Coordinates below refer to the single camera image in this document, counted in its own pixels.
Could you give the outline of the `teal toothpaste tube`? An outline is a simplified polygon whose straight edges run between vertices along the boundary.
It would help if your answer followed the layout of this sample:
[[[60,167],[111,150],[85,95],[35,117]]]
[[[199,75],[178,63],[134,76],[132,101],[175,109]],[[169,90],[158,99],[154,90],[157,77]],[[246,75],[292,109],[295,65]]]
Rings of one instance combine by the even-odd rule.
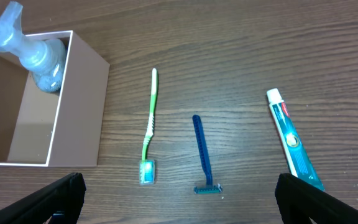
[[[277,88],[267,91],[269,108],[275,121],[290,173],[324,191],[298,132],[291,120],[285,101]]]

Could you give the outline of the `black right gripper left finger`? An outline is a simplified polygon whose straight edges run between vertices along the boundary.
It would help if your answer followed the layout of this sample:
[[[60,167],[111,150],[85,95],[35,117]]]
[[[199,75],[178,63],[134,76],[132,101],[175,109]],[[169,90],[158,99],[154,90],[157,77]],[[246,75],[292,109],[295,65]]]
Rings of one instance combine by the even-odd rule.
[[[0,210],[0,224],[76,223],[85,201],[81,173],[71,173]]]

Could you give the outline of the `clear foam soap pump bottle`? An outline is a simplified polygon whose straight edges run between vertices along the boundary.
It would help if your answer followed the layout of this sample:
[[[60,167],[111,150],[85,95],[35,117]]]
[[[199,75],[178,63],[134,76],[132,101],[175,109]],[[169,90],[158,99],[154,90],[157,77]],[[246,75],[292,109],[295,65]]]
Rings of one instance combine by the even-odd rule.
[[[23,5],[11,1],[0,16],[0,52],[10,52],[46,93],[58,93],[62,87],[67,49],[60,39],[33,40],[22,33]]]

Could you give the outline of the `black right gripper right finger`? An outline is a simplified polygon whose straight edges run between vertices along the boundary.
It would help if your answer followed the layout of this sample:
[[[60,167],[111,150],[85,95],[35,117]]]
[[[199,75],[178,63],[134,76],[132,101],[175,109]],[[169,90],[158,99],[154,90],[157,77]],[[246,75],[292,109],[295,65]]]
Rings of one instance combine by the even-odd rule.
[[[284,224],[358,224],[358,210],[289,173],[279,175],[275,198]]]

